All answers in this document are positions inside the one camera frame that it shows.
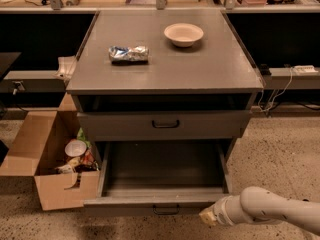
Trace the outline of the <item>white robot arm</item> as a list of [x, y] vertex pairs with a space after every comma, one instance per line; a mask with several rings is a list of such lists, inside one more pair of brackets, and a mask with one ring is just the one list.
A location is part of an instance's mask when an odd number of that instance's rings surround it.
[[320, 204], [281, 197], [260, 187], [223, 197], [199, 213], [208, 225], [271, 224], [284, 221], [320, 235]]

